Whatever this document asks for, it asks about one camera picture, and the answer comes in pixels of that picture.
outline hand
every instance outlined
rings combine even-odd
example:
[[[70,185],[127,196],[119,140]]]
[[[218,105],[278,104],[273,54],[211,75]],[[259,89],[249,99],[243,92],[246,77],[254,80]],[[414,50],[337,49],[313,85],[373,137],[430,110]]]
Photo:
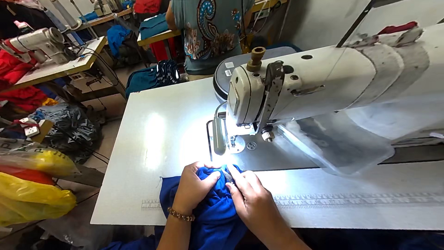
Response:
[[[193,209],[197,207],[210,189],[216,184],[221,176],[220,171],[214,171],[204,180],[199,179],[196,175],[197,169],[201,167],[220,168],[211,165],[205,165],[201,161],[197,161],[186,166],[180,177],[179,187],[174,197],[173,209],[183,215],[191,215]]]
[[[259,178],[252,171],[239,171],[228,165],[235,185],[226,183],[231,192],[236,211],[250,231],[266,246],[275,234],[293,233],[274,203],[271,193],[262,186]]]

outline floor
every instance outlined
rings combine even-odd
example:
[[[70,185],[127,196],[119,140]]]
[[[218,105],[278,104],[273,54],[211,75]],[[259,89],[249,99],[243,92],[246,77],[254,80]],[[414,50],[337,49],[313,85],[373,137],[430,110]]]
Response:
[[[117,76],[119,77],[120,81],[123,83],[123,85],[126,86],[128,77],[131,73],[133,73],[136,70],[144,69],[145,66],[140,63],[137,65],[134,65],[132,67],[117,69],[115,72]],[[108,87],[109,85],[105,82],[97,82],[90,85],[91,89],[85,85],[85,82],[78,81],[74,84],[75,87],[82,90],[82,92],[89,92],[92,90],[97,90],[101,88]],[[107,117],[121,117],[123,115],[123,112],[125,111],[126,101],[125,99],[120,95],[112,95],[107,96],[98,99],[93,99],[90,101],[83,102],[85,106],[91,105],[94,107],[94,110],[104,110],[106,107],[106,116]],[[103,140],[100,145],[100,148],[96,150],[99,154],[102,154],[106,156],[107,158],[111,157],[112,149],[114,147],[114,142],[117,137],[117,132],[119,131],[121,119],[112,119],[111,121],[108,121],[103,127],[102,127],[102,136]],[[107,164],[103,161],[97,159],[96,157],[90,157],[87,162],[84,164],[84,166],[89,168],[97,169],[98,171],[105,173],[107,170]],[[91,194],[95,194],[98,192],[99,189],[90,187],[87,185],[82,185],[78,183],[73,183],[70,181],[64,181],[59,180],[58,185],[62,187],[63,189],[70,189],[72,190],[77,198],[79,200],[82,200],[83,197],[89,197]]]

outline woman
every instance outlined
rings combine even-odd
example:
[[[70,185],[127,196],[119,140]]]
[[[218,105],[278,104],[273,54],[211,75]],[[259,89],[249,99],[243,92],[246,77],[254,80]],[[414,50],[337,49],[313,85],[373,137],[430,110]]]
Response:
[[[184,30],[190,81],[212,77],[223,60],[242,54],[239,37],[250,23],[253,4],[254,0],[171,0],[166,22],[171,30]]]

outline wall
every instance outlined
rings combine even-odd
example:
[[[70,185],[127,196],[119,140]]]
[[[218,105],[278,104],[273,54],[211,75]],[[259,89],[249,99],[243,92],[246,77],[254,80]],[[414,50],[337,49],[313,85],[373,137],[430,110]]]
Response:
[[[65,19],[60,15],[56,8],[52,5],[51,0],[39,0],[39,2],[49,9],[62,23],[67,24]],[[65,9],[71,14],[72,17],[80,17],[79,12],[75,9],[70,0],[59,0],[59,2],[65,7]],[[94,10],[94,4],[89,0],[74,0],[77,7],[79,7],[82,14],[88,14]]]
[[[303,50],[337,44],[370,0],[291,0],[281,40]],[[412,20],[421,27],[443,18],[442,0],[403,0],[373,8],[355,33],[378,33],[388,25]]]

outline measuring ruler markings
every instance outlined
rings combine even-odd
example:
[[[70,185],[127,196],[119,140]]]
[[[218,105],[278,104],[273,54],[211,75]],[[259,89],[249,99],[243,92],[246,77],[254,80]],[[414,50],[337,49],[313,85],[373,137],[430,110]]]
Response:
[[[160,201],[158,199],[155,200],[142,200],[142,211],[153,211],[153,210],[162,210],[160,206]]]
[[[444,206],[444,193],[275,195],[280,209],[347,208],[359,206]],[[162,210],[158,199],[142,200],[142,211]]]

